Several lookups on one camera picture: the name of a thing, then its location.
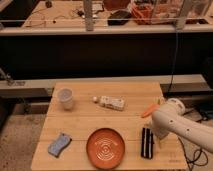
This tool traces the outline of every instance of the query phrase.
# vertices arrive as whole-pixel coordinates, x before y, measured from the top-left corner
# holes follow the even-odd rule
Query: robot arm
[[[185,106],[178,99],[169,99],[152,113],[151,129],[160,139],[173,132],[213,153],[213,128],[181,117]]]

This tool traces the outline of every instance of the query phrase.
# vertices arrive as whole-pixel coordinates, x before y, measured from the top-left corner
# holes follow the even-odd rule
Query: carrot
[[[159,107],[158,104],[152,104],[151,106],[149,106],[141,115],[141,118],[146,118],[149,115],[152,114],[152,112],[154,112],[157,108]]]

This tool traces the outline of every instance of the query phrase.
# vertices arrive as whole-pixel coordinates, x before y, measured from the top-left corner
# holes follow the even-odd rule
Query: cable
[[[202,148],[198,148],[193,152],[193,158],[191,160],[186,155],[186,149],[185,149],[185,146],[184,146],[182,140],[180,138],[178,138],[178,139],[179,139],[181,146],[183,148],[184,156],[186,158],[186,162],[187,162],[189,171],[192,171],[194,169],[194,166],[202,167],[202,166],[206,166],[208,164],[208,162],[209,162],[208,155],[206,154],[205,151],[203,151]],[[204,163],[197,163],[197,161],[199,161],[202,154],[206,158],[206,161]]]
[[[172,76],[171,76],[171,81],[170,81],[167,93],[170,93],[172,85],[173,85],[174,72],[175,72],[177,55],[178,55],[178,48],[179,48],[179,38],[178,38],[178,31],[175,27],[175,54],[174,54],[174,58],[173,58],[173,61],[172,61],[172,72],[171,72]]]
[[[32,15],[33,14],[39,14],[39,15],[41,15],[41,19],[40,20],[43,21],[43,22],[39,23],[39,24],[32,25],[32,20],[30,20],[30,18],[29,18],[29,20],[30,20],[29,21],[29,26],[26,26],[26,27],[36,27],[36,26],[40,26],[40,25],[46,26],[45,15],[43,13],[39,12],[39,11],[40,10],[33,12]]]

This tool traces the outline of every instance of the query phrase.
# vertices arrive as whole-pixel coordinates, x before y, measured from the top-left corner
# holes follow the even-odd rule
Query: orange plate
[[[113,169],[118,166],[125,153],[121,135],[113,129],[102,128],[92,133],[87,141],[87,155],[99,169]]]

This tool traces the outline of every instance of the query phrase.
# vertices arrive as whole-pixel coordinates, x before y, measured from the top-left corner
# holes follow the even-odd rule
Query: white cup
[[[65,110],[70,110],[73,107],[73,95],[70,89],[64,88],[58,92],[58,100]]]

